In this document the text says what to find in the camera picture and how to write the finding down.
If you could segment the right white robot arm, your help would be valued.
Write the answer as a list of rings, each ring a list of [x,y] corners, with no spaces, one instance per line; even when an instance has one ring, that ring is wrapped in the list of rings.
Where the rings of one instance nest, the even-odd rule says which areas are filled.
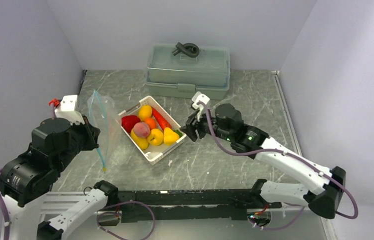
[[[345,193],[346,171],[343,168],[328,168],[301,157],[265,131],[244,123],[241,113],[229,103],[219,105],[215,116],[211,116],[202,101],[193,103],[191,108],[195,112],[181,127],[190,140],[196,142],[211,135],[226,154],[267,163],[298,181],[293,184],[257,180],[251,189],[252,205],[261,208],[267,203],[285,202],[308,207],[326,219],[345,216],[338,211]]]

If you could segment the clear zip top bag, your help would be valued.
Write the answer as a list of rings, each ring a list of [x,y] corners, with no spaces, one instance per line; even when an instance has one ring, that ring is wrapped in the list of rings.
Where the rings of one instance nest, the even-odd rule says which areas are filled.
[[[118,115],[115,101],[94,90],[87,101],[88,119],[94,127],[100,129],[99,147],[96,149],[102,162],[102,171],[106,172],[108,162],[116,149],[121,134],[121,117]]]

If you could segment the pink peach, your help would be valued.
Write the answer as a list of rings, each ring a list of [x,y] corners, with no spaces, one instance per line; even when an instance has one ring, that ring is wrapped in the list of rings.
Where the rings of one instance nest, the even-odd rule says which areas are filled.
[[[132,132],[138,137],[138,138],[147,138],[150,135],[150,127],[145,122],[138,122],[134,125]]]

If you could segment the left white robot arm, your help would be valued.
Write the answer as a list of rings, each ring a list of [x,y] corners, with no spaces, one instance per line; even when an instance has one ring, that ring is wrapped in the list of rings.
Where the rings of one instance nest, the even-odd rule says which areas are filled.
[[[98,148],[99,134],[86,116],[48,118],[32,130],[28,149],[0,169],[3,240],[65,240],[94,212],[118,205],[118,188],[101,180],[64,213],[39,220],[53,184],[80,152]]]

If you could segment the white perforated plastic basket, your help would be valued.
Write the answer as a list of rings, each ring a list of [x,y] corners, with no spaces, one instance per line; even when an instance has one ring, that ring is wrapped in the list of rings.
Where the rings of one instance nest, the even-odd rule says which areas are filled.
[[[180,146],[184,142],[184,139],[186,138],[186,135],[183,134],[180,131],[181,126],[178,124],[178,122],[176,120],[174,120],[172,118],[172,116],[150,95],[148,95],[148,96],[144,97],[143,99],[141,99],[137,105],[133,106],[132,108],[130,108],[128,110],[124,110],[124,111],[120,112],[118,115],[121,118],[124,117],[124,116],[128,116],[128,115],[136,115],[136,116],[138,116],[138,111],[139,111],[139,109],[143,105],[149,105],[152,108],[155,108],[169,122],[169,124],[172,126],[172,130],[175,131],[176,133],[178,133],[179,136],[180,136],[180,139],[177,142],[175,142],[174,144],[170,145],[170,146],[168,146],[168,145],[166,145],[164,143],[162,143],[159,146],[153,146],[153,145],[149,144],[149,147],[147,149],[141,150],[136,145],[136,143],[132,140],[132,138],[130,136],[130,133],[127,133],[123,129],[123,127],[121,127],[123,129],[123,132],[129,137],[129,139],[133,142],[133,144],[141,151],[142,155],[146,158],[146,160],[151,165],[154,165],[157,162],[159,162],[162,158],[164,158],[165,156],[167,156],[175,148],[177,148],[178,146]]]

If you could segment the yellow apple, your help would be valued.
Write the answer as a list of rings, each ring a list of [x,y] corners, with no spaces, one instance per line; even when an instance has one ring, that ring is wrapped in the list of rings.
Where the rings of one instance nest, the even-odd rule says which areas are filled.
[[[163,143],[164,133],[162,130],[154,128],[150,131],[150,134],[146,139],[150,145],[159,146]]]

